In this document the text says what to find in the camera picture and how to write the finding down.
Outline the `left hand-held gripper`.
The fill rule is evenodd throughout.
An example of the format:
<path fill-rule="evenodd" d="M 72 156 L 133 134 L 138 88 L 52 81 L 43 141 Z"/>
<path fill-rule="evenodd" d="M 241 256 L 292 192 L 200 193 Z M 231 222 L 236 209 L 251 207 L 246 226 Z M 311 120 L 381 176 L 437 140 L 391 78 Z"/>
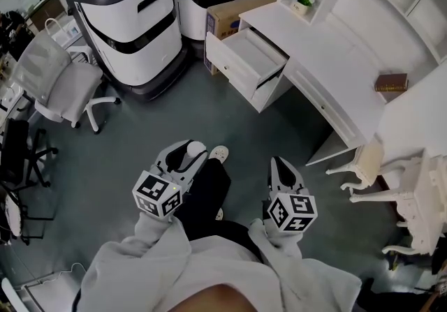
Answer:
<path fill-rule="evenodd" d="M 191 140 L 182 140 L 166 147 L 150 169 L 141 172 L 132 189 L 137 208 L 153 218 L 168 218 L 179 208 L 193 177 L 207 160 L 206 149 L 190 157 L 190 143 Z"/>

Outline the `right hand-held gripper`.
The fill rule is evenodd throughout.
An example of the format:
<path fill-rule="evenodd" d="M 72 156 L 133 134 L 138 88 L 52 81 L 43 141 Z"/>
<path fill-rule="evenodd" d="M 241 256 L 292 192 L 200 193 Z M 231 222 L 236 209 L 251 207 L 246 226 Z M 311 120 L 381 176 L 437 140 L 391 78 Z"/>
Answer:
<path fill-rule="evenodd" d="M 303 233 L 318 217 L 315 197 L 302 175 L 284 158 L 273 156 L 270 160 L 269 189 L 266 212 L 280 233 Z"/>

